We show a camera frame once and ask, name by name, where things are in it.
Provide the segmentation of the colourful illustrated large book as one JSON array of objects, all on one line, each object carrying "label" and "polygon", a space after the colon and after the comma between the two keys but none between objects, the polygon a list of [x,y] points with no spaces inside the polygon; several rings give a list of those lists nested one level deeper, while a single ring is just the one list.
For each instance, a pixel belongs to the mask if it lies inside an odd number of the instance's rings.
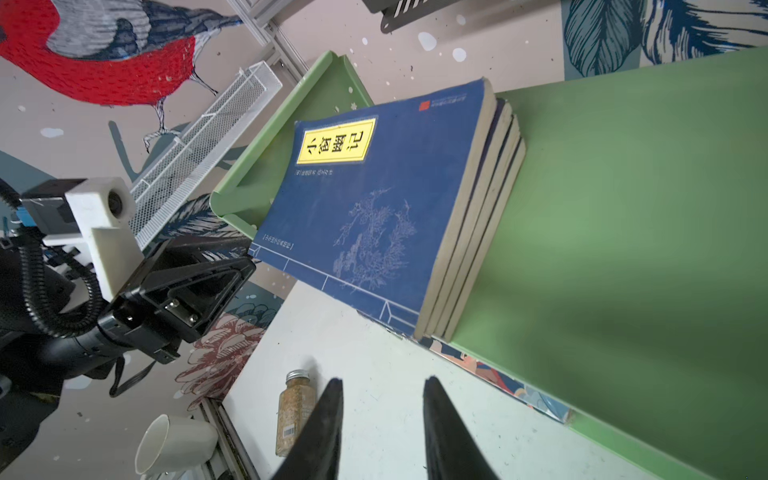
[{"label": "colourful illustrated large book", "polygon": [[428,337],[422,337],[417,343],[553,420],[561,424],[570,420],[570,407],[447,343]]}]

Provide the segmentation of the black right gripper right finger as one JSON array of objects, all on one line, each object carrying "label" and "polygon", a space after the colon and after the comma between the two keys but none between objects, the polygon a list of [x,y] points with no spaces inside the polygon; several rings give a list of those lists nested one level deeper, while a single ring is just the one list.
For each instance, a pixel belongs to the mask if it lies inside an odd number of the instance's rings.
[{"label": "black right gripper right finger", "polygon": [[497,479],[436,376],[423,391],[426,469],[434,479]]}]

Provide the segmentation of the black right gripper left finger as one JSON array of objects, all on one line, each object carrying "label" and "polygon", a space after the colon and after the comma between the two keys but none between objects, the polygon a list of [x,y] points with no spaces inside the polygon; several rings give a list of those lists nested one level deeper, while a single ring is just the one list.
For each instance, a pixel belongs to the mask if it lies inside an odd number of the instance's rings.
[{"label": "black right gripper left finger", "polygon": [[333,378],[272,479],[336,480],[341,456],[343,410],[343,381]]}]

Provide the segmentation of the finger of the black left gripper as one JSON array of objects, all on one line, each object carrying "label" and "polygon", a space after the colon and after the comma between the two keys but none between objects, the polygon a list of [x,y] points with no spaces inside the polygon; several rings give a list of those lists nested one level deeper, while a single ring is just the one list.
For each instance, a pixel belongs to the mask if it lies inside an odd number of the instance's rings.
[{"label": "finger of the black left gripper", "polygon": [[162,272],[161,318],[185,342],[204,336],[255,271],[246,257],[206,261]]},{"label": "finger of the black left gripper", "polygon": [[118,297],[151,297],[196,281],[213,282],[214,294],[224,292],[228,280],[240,286],[255,271],[254,260],[246,254],[249,246],[245,237],[181,236],[165,240],[153,247]]}]

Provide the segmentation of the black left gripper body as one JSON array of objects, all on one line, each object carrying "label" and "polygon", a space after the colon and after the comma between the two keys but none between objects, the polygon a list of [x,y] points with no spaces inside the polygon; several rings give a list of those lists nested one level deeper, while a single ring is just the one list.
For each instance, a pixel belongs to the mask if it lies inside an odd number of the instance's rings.
[{"label": "black left gripper body", "polygon": [[123,293],[110,302],[98,326],[111,340],[169,364],[192,334],[192,306],[168,293]]}]

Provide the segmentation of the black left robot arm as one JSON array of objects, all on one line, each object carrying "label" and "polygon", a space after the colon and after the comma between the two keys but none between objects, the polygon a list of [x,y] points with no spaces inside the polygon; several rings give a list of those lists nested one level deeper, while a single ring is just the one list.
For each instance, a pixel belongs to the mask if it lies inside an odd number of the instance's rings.
[{"label": "black left robot arm", "polygon": [[58,408],[67,380],[136,384],[125,354],[169,364],[204,337],[255,271],[244,237],[180,236],[144,253],[120,178],[1,186],[17,225],[1,236],[1,463]]}]

